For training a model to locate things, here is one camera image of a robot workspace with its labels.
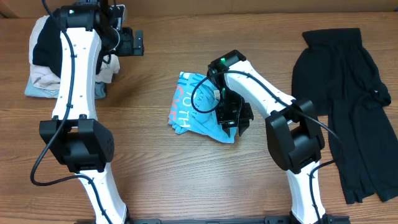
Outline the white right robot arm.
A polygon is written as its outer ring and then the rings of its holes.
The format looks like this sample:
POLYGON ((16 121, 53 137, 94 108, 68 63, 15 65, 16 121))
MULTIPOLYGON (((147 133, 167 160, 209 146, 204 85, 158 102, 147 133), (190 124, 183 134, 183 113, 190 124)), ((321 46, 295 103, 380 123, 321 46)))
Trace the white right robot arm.
POLYGON ((207 76, 220 92, 215 115, 225 131, 237 127, 243 133, 253 109, 264 118, 267 148, 289 181, 290 222, 326 222, 316 170, 325 141, 312 102, 296 100, 272 86, 237 50, 212 61, 207 76))

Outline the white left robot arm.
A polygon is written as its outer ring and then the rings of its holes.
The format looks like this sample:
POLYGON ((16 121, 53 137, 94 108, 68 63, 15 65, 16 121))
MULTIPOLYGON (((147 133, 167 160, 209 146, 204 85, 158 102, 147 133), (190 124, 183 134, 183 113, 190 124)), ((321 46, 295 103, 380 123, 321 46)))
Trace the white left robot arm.
POLYGON ((96 223, 131 223, 111 169, 114 138, 99 121, 95 77, 112 56, 141 56, 143 32, 124 27, 127 9, 107 1, 78 1, 49 15, 62 51, 60 90, 48 121, 39 124, 44 152, 51 152, 81 182, 96 223))

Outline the light blue t-shirt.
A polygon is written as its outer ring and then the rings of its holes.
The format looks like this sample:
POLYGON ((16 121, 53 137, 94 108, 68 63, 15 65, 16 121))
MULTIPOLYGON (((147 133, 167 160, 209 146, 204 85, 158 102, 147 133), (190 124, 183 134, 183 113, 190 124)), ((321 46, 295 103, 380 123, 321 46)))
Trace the light blue t-shirt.
POLYGON ((237 129, 231 128, 230 133, 226 133, 218 124, 215 112, 207 113, 218 102, 214 96, 216 87, 207 80, 195 89, 204 77, 198 73, 180 72, 168 123, 177 134, 192 131, 222 143, 232 144, 237 129))

